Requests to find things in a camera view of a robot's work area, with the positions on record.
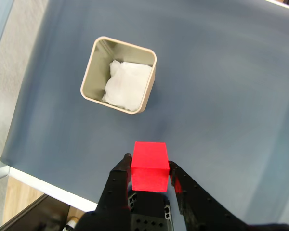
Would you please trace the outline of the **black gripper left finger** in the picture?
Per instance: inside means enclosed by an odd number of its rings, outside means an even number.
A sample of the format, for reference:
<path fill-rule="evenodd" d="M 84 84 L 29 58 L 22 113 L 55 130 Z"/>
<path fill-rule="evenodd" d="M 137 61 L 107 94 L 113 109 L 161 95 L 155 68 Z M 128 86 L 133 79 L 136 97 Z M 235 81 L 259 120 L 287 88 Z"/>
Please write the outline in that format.
<path fill-rule="evenodd" d="M 131 180 L 131 154 L 110 171 L 94 211 L 85 213 L 76 225 L 77 231 L 129 231 L 131 212 L 128 206 L 128 184 Z"/>

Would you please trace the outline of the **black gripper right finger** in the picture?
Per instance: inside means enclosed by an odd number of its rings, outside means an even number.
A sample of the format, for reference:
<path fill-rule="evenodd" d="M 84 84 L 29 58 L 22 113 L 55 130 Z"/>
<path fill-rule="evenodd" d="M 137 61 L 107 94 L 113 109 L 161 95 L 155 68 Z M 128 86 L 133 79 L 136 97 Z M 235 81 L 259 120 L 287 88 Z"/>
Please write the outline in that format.
<path fill-rule="evenodd" d="M 169 176 L 188 231 L 289 231 L 288 224 L 249 225 L 216 201 L 175 162 Z"/>

